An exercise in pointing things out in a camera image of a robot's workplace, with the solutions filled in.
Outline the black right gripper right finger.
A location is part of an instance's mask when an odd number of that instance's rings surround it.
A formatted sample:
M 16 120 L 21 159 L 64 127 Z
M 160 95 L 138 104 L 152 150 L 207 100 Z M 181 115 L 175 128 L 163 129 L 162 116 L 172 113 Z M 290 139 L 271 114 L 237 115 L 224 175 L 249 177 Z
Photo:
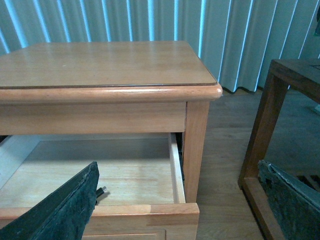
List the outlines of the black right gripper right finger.
M 258 163 L 260 184 L 285 239 L 320 238 L 320 193 L 276 165 Z

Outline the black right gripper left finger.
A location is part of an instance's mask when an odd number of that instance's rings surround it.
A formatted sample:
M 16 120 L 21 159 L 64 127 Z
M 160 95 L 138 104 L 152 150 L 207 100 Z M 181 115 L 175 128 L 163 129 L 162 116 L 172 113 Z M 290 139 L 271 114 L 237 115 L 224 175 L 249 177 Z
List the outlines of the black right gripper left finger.
M 80 240 L 96 205 L 99 168 L 93 161 L 0 230 L 2 240 Z

